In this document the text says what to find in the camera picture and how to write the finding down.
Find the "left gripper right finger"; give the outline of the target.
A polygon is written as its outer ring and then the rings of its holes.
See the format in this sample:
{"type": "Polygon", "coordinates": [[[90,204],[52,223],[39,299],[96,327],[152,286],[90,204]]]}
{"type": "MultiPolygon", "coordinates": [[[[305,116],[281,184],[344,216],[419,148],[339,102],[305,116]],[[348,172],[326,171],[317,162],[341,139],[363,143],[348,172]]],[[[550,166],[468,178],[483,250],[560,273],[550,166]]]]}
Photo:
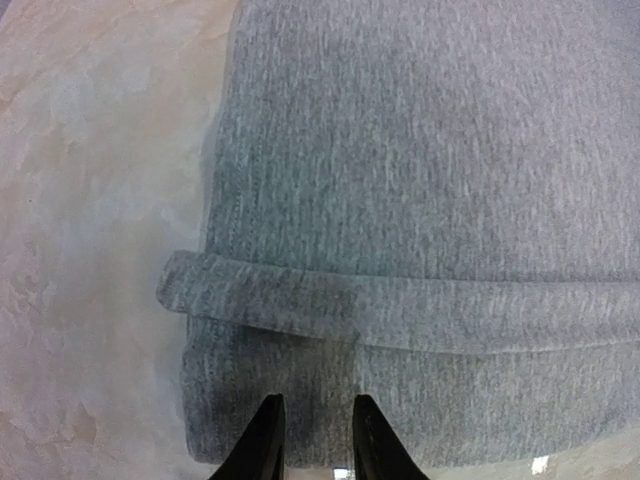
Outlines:
{"type": "Polygon", "coordinates": [[[428,480],[370,395],[354,401],[353,452],[358,480],[428,480]]]}

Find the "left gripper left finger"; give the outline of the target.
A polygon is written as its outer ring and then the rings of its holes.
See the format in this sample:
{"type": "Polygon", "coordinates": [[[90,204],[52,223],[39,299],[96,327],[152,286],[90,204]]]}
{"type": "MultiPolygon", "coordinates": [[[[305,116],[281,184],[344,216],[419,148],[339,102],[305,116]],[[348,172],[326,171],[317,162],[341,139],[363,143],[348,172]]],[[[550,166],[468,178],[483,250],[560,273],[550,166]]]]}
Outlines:
{"type": "Polygon", "coordinates": [[[283,480],[285,422],[283,395],[267,395],[210,480],[283,480]]]}

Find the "grey tank top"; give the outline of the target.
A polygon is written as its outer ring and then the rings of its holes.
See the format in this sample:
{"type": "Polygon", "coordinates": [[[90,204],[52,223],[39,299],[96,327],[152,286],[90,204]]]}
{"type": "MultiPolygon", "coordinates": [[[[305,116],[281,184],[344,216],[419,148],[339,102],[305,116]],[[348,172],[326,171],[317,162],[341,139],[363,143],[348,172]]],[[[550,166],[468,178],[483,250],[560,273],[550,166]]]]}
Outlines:
{"type": "Polygon", "coordinates": [[[269,393],[292,466],[350,459],[371,395],[415,461],[556,453],[639,423],[639,7],[243,1],[187,318],[186,443],[269,393]]]}

